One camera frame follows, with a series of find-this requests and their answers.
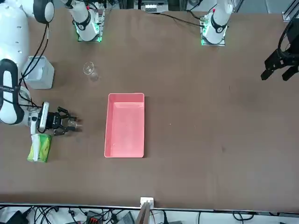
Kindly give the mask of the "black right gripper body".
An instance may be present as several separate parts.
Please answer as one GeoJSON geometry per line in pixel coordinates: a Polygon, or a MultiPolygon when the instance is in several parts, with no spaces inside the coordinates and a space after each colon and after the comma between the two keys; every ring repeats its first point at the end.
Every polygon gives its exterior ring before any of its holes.
{"type": "Polygon", "coordinates": [[[47,115],[47,128],[58,129],[61,124],[60,114],[58,112],[48,112],[47,115]]]}

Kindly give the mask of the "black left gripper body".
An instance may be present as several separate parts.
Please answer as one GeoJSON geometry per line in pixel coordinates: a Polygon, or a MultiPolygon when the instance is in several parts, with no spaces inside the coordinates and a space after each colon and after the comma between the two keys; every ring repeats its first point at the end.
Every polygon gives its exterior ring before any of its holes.
{"type": "Polygon", "coordinates": [[[295,18],[289,22],[279,40],[279,56],[284,63],[299,60],[299,19],[295,18]],[[289,42],[289,48],[281,50],[281,44],[285,36],[289,42]]]}

